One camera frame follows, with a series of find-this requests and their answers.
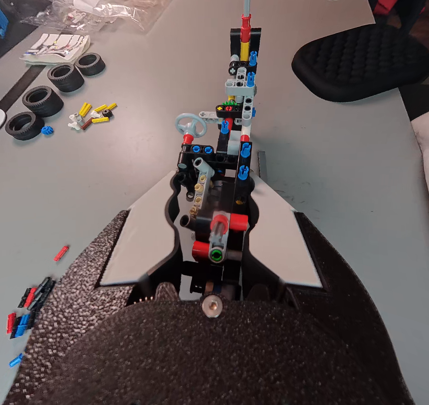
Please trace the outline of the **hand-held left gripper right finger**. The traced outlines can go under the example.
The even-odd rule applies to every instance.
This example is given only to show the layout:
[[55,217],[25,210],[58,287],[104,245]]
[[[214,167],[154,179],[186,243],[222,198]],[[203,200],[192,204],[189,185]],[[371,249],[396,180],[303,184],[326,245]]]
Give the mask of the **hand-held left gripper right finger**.
[[313,259],[296,219],[296,210],[267,183],[265,152],[258,152],[259,176],[251,193],[258,220],[249,234],[251,256],[281,285],[322,288]]

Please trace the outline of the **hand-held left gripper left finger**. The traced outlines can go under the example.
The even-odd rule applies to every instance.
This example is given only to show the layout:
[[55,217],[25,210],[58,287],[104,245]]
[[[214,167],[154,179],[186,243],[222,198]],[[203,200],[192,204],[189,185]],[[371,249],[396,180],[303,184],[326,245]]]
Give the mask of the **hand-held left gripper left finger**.
[[181,185],[169,172],[130,207],[100,285],[135,284],[171,259],[180,247],[174,221]]

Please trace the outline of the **toy brick car chassis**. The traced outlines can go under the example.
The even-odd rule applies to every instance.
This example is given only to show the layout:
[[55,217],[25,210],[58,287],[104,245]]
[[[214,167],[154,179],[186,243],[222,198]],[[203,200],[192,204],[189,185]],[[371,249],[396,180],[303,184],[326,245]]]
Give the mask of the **toy brick car chassis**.
[[192,203],[180,225],[192,232],[192,258],[184,263],[190,292],[239,300],[243,242],[249,227],[248,197],[255,116],[255,83],[261,28],[251,27],[250,0],[244,0],[241,27],[230,30],[227,100],[213,112],[181,114],[183,136],[177,179]]

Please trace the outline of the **grey desk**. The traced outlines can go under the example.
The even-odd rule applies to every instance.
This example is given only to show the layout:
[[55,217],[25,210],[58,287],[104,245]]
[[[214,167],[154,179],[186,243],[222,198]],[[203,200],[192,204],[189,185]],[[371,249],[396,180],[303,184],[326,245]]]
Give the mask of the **grey desk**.
[[[31,284],[61,276],[122,209],[174,169],[180,113],[225,95],[229,29],[243,0],[173,0],[148,34],[118,20],[91,35],[105,71],[64,96],[53,135],[1,130],[1,401],[9,313]],[[372,21],[367,0],[251,0],[262,28],[252,140],[269,185],[343,256],[376,304],[416,403],[428,396],[428,200],[421,151],[398,90],[355,103],[314,96],[291,70],[299,47]],[[67,124],[84,103],[116,103],[109,122]],[[65,245],[59,262],[53,258]]]

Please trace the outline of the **pile of small connector pins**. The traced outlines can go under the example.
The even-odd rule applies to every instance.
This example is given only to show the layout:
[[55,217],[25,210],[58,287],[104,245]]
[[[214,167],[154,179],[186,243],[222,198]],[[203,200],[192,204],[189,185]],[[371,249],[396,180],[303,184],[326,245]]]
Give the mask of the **pile of small connector pins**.
[[25,290],[17,310],[10,313],[7,318],[6,334],[9,339],[19,338],[34,327],[40,311],[55,285],[55,279],[46,277],[39,285]]

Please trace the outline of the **black toy tyre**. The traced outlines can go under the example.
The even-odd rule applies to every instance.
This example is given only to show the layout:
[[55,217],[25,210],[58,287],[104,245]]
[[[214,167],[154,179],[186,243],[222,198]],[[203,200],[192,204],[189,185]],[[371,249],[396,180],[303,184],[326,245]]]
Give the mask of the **black toy tyre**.
[[26,108],[36,115],[51,117],[63,108],[63,100],[49,86],[37,86],[27,91],[22,102]]
[[14,115],[5,124],[6,132],[21,141],[30,140],[41,133],[44,120],[33,112],[22,112]]
[[84,84],[84,78],[74,64],[59,64],[47,71],[47,77],[61,92],[72,92]]
[[75,66],[84,76],[98,75],[105,69],[105,63],[98,53],[82,54],[75,62]]

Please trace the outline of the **white cloth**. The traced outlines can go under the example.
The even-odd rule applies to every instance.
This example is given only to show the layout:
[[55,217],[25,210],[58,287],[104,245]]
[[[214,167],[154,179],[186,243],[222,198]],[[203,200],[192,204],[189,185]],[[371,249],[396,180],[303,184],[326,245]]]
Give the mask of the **white cloth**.
[[419,144],[422,154],[429,150],[429,112],[413,119],[411,126],[414,130],[416,140]]

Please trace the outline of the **shiny sticker sheet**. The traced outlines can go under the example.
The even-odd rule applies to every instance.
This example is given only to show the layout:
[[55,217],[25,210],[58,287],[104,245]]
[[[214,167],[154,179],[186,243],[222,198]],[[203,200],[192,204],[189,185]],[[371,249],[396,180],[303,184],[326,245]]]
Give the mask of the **shiny sticker sheet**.
[[89,46],[89,35],[44,33],[20,59],[35,65],[74,63]]

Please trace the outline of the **clear plastic bags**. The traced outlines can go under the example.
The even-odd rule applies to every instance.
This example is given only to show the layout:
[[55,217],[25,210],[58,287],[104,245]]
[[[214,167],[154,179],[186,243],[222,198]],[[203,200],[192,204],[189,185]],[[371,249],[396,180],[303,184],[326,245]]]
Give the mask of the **clear plastic bags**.
[[122,19],[143,33],[151,30],[172,0],[31,0],[22,23],[90,34]]

